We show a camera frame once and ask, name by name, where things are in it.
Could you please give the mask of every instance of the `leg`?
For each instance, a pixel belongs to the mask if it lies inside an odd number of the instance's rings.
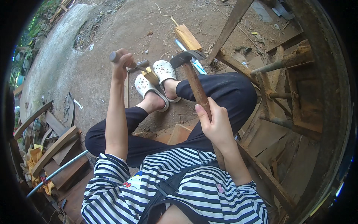
[[[206,95],[213,98],[219,106],[227,109],[232,131],[233,133],[238,132],[256,105],[257,95],[249,79],[236,72],[211,76],[199,75],[198,77]],[[168,97],[179,96],[195,101],[187,80],[181,82],[166,80],[164,85]],[[195,126],[188,139],[176,147],[193,147],[193,145],[196,149],[213,151],[210,140],[202,132],[200,122]]]
[[[134,132],[138,125],[152,112],[163,108],[165,102],[155,93],[149,92],[137,106],[126,109],[128,134]],[[105,153],[106,150],[106,119],[90,128],[86,134],[85,146],[94,156]],[[139,167],[143,159],[150,154],[162,152],[167,144],[138,136],[128,136],[127,164]]]

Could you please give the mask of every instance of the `black and white striped shirt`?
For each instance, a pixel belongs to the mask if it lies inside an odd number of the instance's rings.
[[[100,154],[95,177],[84,193],[82,216],[88,223],[138,223],[146,204],[158,191],[156,183],[179,173],[181,168],[215,160],[216,156],[210,152],[171,149],[147,156],[141,171],[130,178],[124,160]],[[266,206],[256,192],[256,184],[251,181],[236,186],[229,173],[213,166],[200,166],[187,172],[179,192],[168,195],[162,202],[166,208],[170,204],[190,208],[209,223],[268,222]]]

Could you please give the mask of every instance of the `metal pipe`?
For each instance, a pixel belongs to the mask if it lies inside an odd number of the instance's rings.
[[[46,178],[46,181],[51,180],[52,177],[56,176],[59,172],[61,172],[63,169],[65,169],[67,166],[71,165],[74,161],[78,160],[80,157],[82,157],[83,155],[86,155],[88,153],[88,150],[83,151],[82,153],[80,153],[79,155],[77,155],[76,157],[74,157],[73,159],[71,159],[70,161],[68,161],[67,163],[65,163],[63,166],[61,166],[58,170],[56,170],[55,172],[53,172],[50,176],[48,176]],[[33,195],[44,183],[40,182],[36,187],[34,187],[34,189],[32,189],[32,191],[30,191],[30,193],[26,196],[26,198],[30,197],[31,195]]]
[[[261,115],[260,119],[272,122],[274,124],[278,124],[282,127],[289,128],[289,129],[292,129],[292,127],[293,127],[293,122],[290,120],[284,120],[284,119],[277,118],[277,117],[269,119],[269,118],[266,118],[264,115]]]
[[[285,93],[270,93],[270,98],[278,98],[278,99],[291,99],[291,93],[285,92]]]
[[[280,68],[283,68],[283,67],[284,67],[284,65],[283,65],[282,61],[276,61],[274,63],[265,65],[265,66],[263,66],[261,68],[252,70],[251,74],[254,75],[257,72],[270,72],[270,71],[280,69]]]

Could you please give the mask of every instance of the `person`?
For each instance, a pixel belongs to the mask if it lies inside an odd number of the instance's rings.
[[[267,223],[266,206],[233,137],[256,105],[249,79],[236,72],[199,75],[212,121],[195,105],[200,121],[186,141],[169,146],[130,134],[170,101],[195,101],[188,81],[177,81],[170,63],[157,61],[153,67],[164,95],[139,75],[136,89],[144,100],[125,109],[126,67],[134,60],[124,48],[117,53],[122,57],[112,63],[107,118],[85,139],[88,151],[98,156],[81,209],[86,222]],[[225,171],[218,168],[211,142],[223,154]],[[129,167],[140,171],[130,178]]]

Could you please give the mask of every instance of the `foot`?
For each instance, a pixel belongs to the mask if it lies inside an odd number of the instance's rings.
[[[143,108],[148,114],[151,114],[165,107],[165,101],[155,92],[149,91],[144,96],[144,100],[137,106]]]
[[[164,81],[164,91],[168,99],[173,100],[178,97],[176,94],[176,86],[178,83],[180,83],[180,81],[171,78]]]

